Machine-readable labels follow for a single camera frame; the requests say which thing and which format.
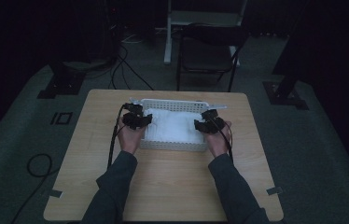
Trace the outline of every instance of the table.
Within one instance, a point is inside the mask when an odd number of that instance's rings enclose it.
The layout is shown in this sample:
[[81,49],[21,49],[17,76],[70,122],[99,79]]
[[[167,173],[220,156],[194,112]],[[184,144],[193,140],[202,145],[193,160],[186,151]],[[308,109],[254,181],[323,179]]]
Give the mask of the table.
[[[258,204],[272,221],[283,211],[274,187],[256,123],[242,93],[196,91],[92,90],[81,111],[53,189],[62,197],[49,197],[44,218],[81,220],[98,190],[96,178],[107,167],[113,127],[119,108],[135,99],[201,100],[210,105],[227,105],[219,116],[232,121],[233,158],[236,168],[249,183]],[[120,151],[118,139],[114,159]],[[125,206],[126,221],[224,221],[213,177],[207,168],[213,156],[204,152],[138,149],[138,167]]]
[[[247,0],[242,1],[239,13],[197,12],[172,10],[172,0],[168,0],[167,33],[163,62],[170,64],[172,60],[172,25],[188,25],[192,22],[204,22],[215,25],[241,25],[246,4]],[[230,48],[230,50],[231,54],[235,52],[235,48]]]

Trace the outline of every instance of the black chair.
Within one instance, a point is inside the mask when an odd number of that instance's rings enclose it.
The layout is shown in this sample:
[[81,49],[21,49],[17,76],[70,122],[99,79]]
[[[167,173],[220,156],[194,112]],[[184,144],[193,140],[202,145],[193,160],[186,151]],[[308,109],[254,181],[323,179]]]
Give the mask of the black chair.
[[[180,90],[180,75],[187,73],[218,74],[218,82],[230,72],[230,92],[238,61],[238,54],[248,37],[242,26],[218,26],[192,23],[182,29],[177,60],[177,90]],[[230,53],[230,46],[235,52]]]

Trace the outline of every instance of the gray tape piece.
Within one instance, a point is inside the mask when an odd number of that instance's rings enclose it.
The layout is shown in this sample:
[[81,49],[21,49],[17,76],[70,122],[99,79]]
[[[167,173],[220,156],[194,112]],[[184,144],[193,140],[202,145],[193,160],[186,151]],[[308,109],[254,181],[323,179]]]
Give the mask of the gray tape piece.
[[271,189],[267,189],[268,195],[273,195],[273,194],[280,194],[283,193],[283,190],[281,187],[274,187]]
[[49,196],[52,196],[52,197],[55,197],[55,198],[61,198],[61,197],[62,197],[62,194],[63,194],[62,191],[53,189],[53,190],[50,192]]

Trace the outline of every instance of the dark sleeve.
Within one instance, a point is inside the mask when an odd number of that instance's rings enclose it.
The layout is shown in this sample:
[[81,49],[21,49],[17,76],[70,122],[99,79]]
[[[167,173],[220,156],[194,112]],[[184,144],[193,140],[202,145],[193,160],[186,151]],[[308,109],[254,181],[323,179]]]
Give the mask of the dark sleeve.
[[270,223],[265,210],[259,207],[247,182],[227,154],[216,157],[209,169],[229,223]]
[[121,223],[129,186],[136,170],[137,159],[121,151],[110,168],[96,182],[96,192],[81,223]]

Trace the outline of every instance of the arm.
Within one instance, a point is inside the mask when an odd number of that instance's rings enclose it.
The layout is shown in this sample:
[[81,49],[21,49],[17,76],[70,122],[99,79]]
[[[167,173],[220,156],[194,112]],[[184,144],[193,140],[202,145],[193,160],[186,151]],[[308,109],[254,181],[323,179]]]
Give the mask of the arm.
[[131,180],[136,170],[134,152],[146,128],[131,130],[119,123],[119,144],[121,152],[109,169],[96,182],[99,190],[90,203],[81,223],[120,223],[128,197]]
[[[222,132],[230,140],[230,122]],[[239,174],[227,154],[227,147],[220,133],[204,134],[209,149],[215,157],[209,164],[215,179],[218,196],[229,223],[269,223],[265,210],[259,208],[256,198],[244,178]]]

